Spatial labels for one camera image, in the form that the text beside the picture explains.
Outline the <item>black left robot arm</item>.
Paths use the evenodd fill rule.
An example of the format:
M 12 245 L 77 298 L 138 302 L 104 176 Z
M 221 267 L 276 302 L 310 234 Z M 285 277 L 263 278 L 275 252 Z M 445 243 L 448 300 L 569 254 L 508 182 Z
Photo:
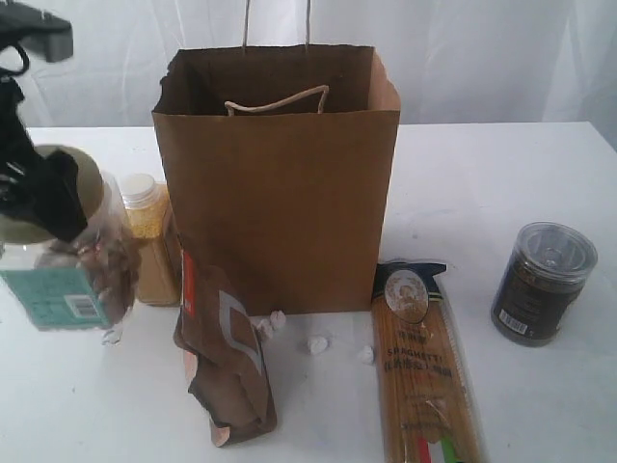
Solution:
M 24 100 L 16 78 L 34 53 L 54 64 L 73 56 L 71 23 L 18 1 L 1 3 L 1 49 L 14 49 L 21 68 L 1 69 L 1 214 L 38 226 L 65 242 L 86 227 L 77 189 L 77 163 L 68 153 L 37 153 L 18 116 Z

